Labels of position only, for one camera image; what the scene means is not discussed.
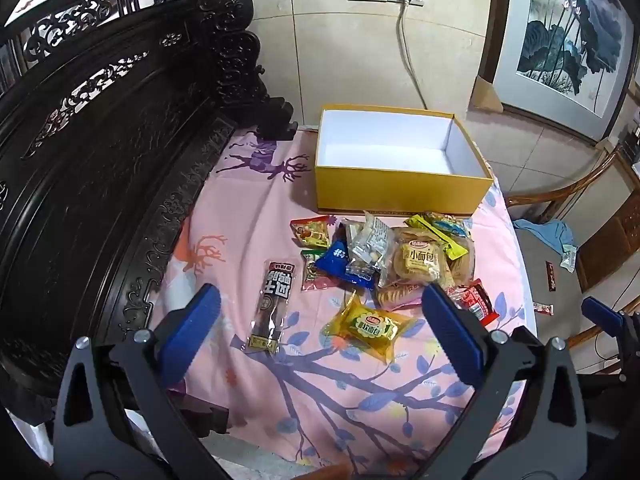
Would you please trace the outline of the green red snack packet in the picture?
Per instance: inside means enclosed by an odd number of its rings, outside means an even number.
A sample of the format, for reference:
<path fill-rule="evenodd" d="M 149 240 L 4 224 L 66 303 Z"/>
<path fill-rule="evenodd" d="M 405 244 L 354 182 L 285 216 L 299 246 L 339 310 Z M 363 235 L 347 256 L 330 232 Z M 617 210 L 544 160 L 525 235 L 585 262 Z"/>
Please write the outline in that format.
<path fill-rule="evenodd" d="M 338 285 L 338 281 L 333 276 L 316 266 L 316 262 L 323 254 L 324 251 L 322 249 L 304 249 L 300 252 L 304 260 L 302 284 L 300 285 L 302 292 L 326 290 Z"/>

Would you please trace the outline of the dark long meat snack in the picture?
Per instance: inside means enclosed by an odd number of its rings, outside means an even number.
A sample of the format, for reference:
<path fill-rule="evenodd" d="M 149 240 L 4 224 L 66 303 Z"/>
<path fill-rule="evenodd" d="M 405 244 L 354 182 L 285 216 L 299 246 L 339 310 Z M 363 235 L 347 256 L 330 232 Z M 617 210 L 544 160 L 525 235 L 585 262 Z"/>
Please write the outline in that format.
<path fill-rule="evenodd" d="M 288 312 L 295 282 L 296 265 L 291 261 L 269 261 L 262 279 L 257 306 L 245 351 L 275 354 Z"/>

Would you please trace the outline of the blue cloth on chair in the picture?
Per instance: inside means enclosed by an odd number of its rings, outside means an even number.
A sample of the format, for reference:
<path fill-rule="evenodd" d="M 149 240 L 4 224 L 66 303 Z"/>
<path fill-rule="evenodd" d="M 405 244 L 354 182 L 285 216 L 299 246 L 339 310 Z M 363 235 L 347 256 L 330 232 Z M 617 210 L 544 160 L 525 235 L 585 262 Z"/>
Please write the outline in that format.
<path fill-rule="evenodd" d="M 558 219 L 549 220 L 546 223 L 535 223 L 526 219 L 513 221 L 514 228 L 533 234 L 537 240 L 553 249 L 557 254 L 566 253 L 566 248 L 573 252 L 577 249 L 572 229 Z"/>

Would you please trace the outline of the red wrapper on chair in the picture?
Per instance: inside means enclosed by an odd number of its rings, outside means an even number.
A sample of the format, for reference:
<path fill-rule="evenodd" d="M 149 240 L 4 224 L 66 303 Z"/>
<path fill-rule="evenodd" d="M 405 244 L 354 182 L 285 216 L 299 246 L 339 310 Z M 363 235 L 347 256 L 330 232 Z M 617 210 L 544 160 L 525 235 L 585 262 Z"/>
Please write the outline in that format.
<path fill-rule="evenodd" d="M 550 261 L 546 261 L 546 275 L 547 275 L 548 291 L 555 292 L 556 291 L 555 270 L 554 270 L 553 263 Z"/>

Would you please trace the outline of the blue snack packet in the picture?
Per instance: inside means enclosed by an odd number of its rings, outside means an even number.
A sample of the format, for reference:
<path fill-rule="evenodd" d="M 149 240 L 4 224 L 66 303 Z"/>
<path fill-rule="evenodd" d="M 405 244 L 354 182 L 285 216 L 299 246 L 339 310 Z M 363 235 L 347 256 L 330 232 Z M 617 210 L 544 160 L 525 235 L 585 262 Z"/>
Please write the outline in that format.
<path fill-rule="evenodd" d="M 314 263 L 317 269 L 357 287 L 373 290 L 374 278 L 363 278 L 361 275 L 350 273 L 347 270 L 349 258 L 347 247 L 342 240 L 336 240 L 328 250 Z"/>

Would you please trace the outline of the wooden chair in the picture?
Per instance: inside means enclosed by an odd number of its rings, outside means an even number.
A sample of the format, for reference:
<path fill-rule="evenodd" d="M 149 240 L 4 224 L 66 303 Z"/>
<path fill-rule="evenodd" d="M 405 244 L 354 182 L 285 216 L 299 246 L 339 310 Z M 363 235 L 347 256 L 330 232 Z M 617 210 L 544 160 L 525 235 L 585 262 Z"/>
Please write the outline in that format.
<path fill-rule="evenodd" d="M 603 141 L 603 146 L 598 146 L 598 157 L 593 161 L 592 170 L 602 165 L 602 162 L 614 152 L 610 141 Z M 583 190 L 570 196 L 568 205 L 562 205 L 559 219 L 564 221 L 572 230 L 574 241 L 578 248 L 587 243 L 597 230 L 605 226 L 605 221 L 613 218 L 618 206 L 623 205 L 631 194 L 631 184 L 628 177 L 624 177 L 617 162 L 605 170 Z M 500 182 L 505 196 L 515 193 L 513 185 L 520 177 L 523 168 L 491 163 L 492 169 Z M 566 182 L 552 174 L 535 172 L 536 176 L 544 177 L 544 182 L 534 186 L 535 191 L 549 191 L 552 184 L 560 186 Z M 533 192 L 534 188 L 522 188 L 526 192 Z M 510 209 L 512 219 L 525 218 L 528 214 L 536 214 L 538 209 L 542 211 L 546 203 L 533 206 L 514 206 Z M 515 230 L 518 242 L 525 261 L 526 272 L 529 280 L 530 291 L 534 304 L 550 304 L 553 307 L 553 315 L 535 313 L 538 337 L 546 341 L 551 336 L 573 336 L 592 327 L 592 323 L 580 314 L 580 304 L 588 296 L 593 296 L 614 309 L 625 307 L 627 302 L 636 298 L 639 293 L 639 256 L 631 256 L 630 263 L 623 263 L 622 269 L 613 273 L 614 278 L 605 278 L 599 285 L 592 286 L 586 292 L 582 292 L 578 283 L 578 267 L 573 273 L 560 268 L 560 255 L 538 240 L 534 234 L 525 230 Z M 553 264 L 555 276 L 555 290 L 550 292 L 546 261 Z M 578 344 L 570 350 L 572 359 L 578 372 L 597 373 L 605 367 L 613 365 L 616 343 L 613 338 L 600 334 L 593 336 L 586 342 Z"/>

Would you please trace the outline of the long yellow snack bar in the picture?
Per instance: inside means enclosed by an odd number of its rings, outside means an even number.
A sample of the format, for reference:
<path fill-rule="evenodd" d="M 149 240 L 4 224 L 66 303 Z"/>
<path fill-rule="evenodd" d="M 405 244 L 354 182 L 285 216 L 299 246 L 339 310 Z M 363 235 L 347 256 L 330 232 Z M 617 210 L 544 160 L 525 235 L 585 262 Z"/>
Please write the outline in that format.
<path fill-rule="evenodd" d="M 463 247 L 447 234 L 440 232 L 429 224 L 420 214 L 414 214 L 405 220 L 405 225 L 413 229 L 424 229 L 434 234 L 444 246 L 444 252 L 449 260 L 458 260 L 469 253 L 469 249 Z"/>

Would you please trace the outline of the small green white packet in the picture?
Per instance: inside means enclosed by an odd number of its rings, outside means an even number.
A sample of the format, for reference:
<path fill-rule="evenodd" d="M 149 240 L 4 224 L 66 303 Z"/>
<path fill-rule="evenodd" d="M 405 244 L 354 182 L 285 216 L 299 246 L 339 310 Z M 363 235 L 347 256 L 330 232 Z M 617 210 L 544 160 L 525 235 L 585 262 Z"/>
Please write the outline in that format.
<path fill-rule="evenodd" d="M 568 273 L 574 273 L 577 260 L 577 247 L 573 244 L 562 245 L 560 267 Z"/>

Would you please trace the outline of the small bread bun packet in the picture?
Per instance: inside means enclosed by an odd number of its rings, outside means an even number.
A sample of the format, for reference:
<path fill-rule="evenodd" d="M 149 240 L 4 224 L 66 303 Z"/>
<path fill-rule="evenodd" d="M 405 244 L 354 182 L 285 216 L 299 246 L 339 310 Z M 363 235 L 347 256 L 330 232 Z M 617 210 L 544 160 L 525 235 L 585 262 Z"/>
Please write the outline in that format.
<path fill-rule="evenodd" d="M 399 283 L 437 283 L 442 288 L 454 286 L 445 254 L 434 240 L 407 240 L 400 243 L 394 253 L 393 269 Z"/>

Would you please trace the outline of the yellow small bread packet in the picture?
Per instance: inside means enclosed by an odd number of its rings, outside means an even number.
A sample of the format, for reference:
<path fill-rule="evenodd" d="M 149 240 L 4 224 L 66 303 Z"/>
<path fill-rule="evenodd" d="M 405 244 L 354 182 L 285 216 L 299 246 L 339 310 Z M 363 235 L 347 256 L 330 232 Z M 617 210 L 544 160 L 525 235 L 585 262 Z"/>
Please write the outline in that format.
<path fill-rule="evenodd" d="M 367 307 L 356 292 L 345 296 L 341 309 L 326 324 L 323 333 L 353 344 L 384 364 L 395 359 L 395 344 L 414 319 L 395 312 Z"/>

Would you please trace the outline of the round cookies clear bag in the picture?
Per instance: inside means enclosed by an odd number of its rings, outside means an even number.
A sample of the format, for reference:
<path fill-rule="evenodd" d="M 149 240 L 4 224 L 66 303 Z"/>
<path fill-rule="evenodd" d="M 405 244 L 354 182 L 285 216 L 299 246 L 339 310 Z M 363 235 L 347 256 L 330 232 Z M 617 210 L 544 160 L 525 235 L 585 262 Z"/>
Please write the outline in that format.
<path fill-rule="evenodd" d="M 396 283 L 375 289 L 376 305 L 387 311 L 408 309 L 420 304 L 424 286 Z"/>

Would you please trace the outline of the dark carved wooden furniture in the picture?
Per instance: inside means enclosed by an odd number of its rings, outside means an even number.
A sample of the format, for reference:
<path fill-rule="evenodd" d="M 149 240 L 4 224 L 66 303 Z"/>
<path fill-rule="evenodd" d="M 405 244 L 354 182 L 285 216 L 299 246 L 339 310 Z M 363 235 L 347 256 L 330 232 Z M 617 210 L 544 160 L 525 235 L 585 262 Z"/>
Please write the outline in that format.
<path fill-rule="evenodd" d="M 253 0 L 1 0 L 1 365 L 52 399 L 74 341 L 144 327 L 232 134 L 288 140 Z"/>

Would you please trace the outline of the pink floral tablecloth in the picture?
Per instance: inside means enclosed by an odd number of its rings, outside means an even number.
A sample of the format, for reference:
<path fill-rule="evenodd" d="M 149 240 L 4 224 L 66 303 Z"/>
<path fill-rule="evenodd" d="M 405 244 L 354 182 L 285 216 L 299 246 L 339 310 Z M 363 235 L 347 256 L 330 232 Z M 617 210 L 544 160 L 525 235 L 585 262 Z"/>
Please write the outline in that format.
<path fill-rule="evenodd" d="M 183 387 L 230 412 L 236 442 L 311 467 L 406 474 L 427 458 L 470 400 L 424 318 L 383 363 L 324 326 L 344 301 L 337 287 L 294 288 L 275 354 L 244 349 L 267 266 L 302 258 L 290 223 L 314 214 L 312 131 L 289 141 L 240 130 L 210 172 L 160 284 L 128 292 L 128 324 L 158 324 L 206 283 L 221 311 Z"/>

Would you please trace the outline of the brown cake packet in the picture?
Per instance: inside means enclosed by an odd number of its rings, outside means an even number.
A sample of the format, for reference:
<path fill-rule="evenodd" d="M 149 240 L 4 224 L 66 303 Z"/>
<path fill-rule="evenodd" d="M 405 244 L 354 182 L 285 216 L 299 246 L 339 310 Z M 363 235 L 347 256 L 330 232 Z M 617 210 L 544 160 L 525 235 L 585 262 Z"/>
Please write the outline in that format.
<path fill-rule="evenodd" d="M 473 245 L 453 236 L 444 240 L 433 231 L 395 228 L 393 271 L 399 283 L 439 284 L 443 289 L 465 286 L 474 272 Z"/>

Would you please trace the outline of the yellow cardboard box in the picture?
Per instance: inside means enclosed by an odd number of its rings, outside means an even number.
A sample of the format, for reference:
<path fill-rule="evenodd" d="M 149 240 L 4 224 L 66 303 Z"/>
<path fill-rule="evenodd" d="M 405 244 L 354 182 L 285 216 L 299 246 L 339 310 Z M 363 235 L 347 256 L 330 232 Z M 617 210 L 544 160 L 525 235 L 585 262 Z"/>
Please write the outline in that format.
<path fill-rule="evenodd" d="M 314 159 L 320 210 L 469 217 L 493 183 L 454 114 L 375 105 L 322 108 Z"/>

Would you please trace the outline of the framed lotus painting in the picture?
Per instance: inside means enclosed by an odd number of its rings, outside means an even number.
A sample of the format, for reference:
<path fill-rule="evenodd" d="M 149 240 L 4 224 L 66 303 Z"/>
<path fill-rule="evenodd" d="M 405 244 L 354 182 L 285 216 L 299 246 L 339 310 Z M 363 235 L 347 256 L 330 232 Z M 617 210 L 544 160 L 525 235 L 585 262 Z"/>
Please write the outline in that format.
<path fill-rule="evenodd" d="M 638 47 L 622 0 L 491 0 L 478 74 L 505 112 L 596 144 L 622 108 Z"/>

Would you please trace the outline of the clear ball biscuit bag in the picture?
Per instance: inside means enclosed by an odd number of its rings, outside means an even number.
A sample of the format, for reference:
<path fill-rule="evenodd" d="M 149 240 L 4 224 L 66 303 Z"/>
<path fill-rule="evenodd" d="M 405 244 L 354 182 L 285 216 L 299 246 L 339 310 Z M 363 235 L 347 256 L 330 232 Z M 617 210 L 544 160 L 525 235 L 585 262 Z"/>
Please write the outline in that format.
<path fill-rule="evenodd" d="M 394 230 L 366 211 L 363 222 L 350 224 L 347 229 L 347 271 L 360 278 L 376 276 L 382 286 L 390 275 L 395 247 Z"/>

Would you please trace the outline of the red yellow snack packet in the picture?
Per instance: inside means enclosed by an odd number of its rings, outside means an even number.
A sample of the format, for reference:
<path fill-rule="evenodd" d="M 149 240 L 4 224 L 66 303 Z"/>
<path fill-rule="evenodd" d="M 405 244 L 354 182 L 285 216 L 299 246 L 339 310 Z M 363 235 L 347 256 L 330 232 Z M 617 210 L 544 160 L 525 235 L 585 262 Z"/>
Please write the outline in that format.
<path fill-rule="evenodd" d="M 290 228 L 296 242 L 302 247 L 326 249 L 330 247 L 329 232 L 331 217 L 328 214 L 290 221 Z"/>

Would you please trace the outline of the white red candy wrapper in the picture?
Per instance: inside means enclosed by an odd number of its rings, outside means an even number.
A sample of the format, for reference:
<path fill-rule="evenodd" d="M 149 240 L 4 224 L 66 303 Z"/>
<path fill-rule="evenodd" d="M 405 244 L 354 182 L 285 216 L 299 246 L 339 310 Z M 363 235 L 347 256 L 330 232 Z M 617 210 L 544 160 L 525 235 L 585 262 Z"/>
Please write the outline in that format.
<path fill-rule="evenodd" d="M 540 304 L 539 302 L 534 302 L 533 308 L 536 313 L 548 316 L 554 315 L 554 307 L 552 304 Z"/>

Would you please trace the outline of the cardboard corner protector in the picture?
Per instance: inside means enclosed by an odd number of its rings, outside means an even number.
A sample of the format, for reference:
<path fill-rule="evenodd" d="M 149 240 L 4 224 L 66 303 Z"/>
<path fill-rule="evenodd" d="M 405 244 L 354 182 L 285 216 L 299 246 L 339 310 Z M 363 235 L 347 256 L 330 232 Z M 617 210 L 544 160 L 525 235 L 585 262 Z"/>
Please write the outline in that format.
<path fill-rule="evenodd" d="M 470 107 L 487 113 L 503 113 L 503 104 L 491 82 L 477 75 L 470 99 Z"/>

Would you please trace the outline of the blue green nut packet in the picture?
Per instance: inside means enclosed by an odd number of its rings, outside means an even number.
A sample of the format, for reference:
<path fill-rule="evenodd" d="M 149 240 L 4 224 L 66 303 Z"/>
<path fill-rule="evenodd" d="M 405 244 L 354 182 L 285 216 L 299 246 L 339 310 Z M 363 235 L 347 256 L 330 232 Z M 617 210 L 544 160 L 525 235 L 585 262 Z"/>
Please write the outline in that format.
<path fill-rule="evenodd" d="M 434 228 L 448 236 L 471 237 L 471 231 L 462 219 L 450 216 L 450 214 L 438 214 L 437 212 L 427 212 L 424 217 Z"/>

